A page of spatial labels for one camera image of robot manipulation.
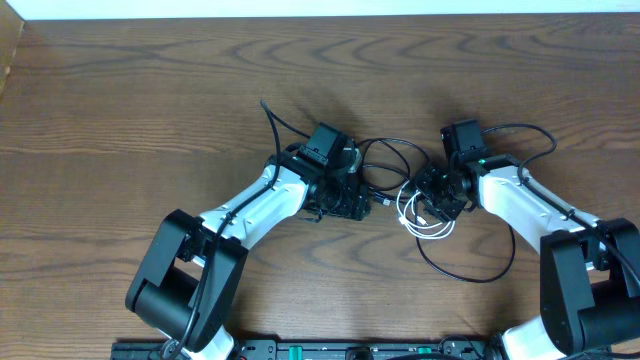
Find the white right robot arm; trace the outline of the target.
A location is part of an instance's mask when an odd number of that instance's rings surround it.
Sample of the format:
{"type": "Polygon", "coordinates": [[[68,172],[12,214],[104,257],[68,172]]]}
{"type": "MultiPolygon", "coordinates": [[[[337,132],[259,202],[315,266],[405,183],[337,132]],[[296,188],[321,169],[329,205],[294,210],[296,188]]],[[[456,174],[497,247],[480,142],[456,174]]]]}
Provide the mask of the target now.
{"type": "Polygon", "coordinates": [[[440,131],[447,162],[412,181],[425,211],[453,224],[476,208],[505,221],[540,257],[540,314],[495,336],[484,359],[620,359],[613,346],[639,336],[639,229],[602,220],[494,155],[474,119],[440,131]]]}

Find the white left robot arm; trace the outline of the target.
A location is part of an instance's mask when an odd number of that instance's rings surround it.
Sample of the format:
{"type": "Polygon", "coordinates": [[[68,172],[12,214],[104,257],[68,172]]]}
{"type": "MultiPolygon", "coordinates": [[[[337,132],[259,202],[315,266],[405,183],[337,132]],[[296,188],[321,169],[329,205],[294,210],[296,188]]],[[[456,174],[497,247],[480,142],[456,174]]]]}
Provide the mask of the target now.
{"type": "Polygon", "coordinates": [[[159,359],[225,359],[225,330],[249,251],[300,210],[356,221],[370,211],[353,138],[320,124],[304,143],[278,146],[259,178],[218,207],[176,209],[160,223],[126,293],[125,306],[167,340],[159,359]]]}

